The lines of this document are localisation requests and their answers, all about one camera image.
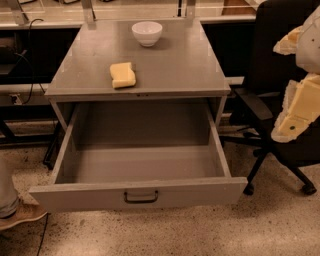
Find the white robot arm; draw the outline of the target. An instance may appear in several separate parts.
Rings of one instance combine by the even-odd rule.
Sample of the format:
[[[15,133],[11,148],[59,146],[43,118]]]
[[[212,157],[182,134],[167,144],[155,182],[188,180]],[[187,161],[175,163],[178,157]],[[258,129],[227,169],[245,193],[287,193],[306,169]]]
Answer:
[[[305,22],[276,43],[273,51],[295,55],[296,65],[307,72],[299,82],[290,80],[282,112],[271,138],[280,143],[295,140],[320,116],[320,7]]]

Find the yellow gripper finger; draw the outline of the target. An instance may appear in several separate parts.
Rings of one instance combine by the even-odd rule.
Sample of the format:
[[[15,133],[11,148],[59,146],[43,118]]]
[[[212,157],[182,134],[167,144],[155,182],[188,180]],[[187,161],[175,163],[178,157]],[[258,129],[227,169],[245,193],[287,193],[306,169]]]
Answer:
[[[273,47],[275,53],[281,55],[295,54],[297,51],[297,43],[301,33],[302,27],[296,27],[285,35],[280,41]]]
[[[295,140],[319,116],[320,76],[308,74],[300,82],[290,80],[271,138],[280,143]]]

